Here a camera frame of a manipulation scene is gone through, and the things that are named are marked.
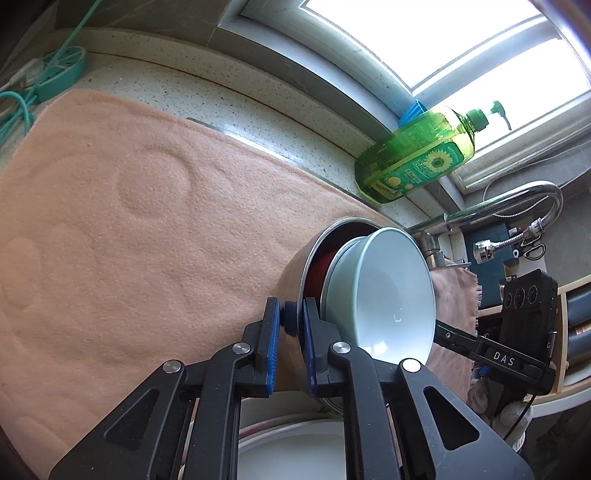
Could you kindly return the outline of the white gloved right hand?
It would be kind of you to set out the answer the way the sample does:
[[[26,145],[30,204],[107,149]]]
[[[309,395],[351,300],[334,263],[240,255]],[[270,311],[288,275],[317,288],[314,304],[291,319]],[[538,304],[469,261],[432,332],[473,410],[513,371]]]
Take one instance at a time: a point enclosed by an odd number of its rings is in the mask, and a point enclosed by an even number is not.
[[[486,377],[471,381],[467,405],[514,451],[519,452],[532,421],[531,407],[523,400],[510,400],[506,405],[504,402],[502,385]]]

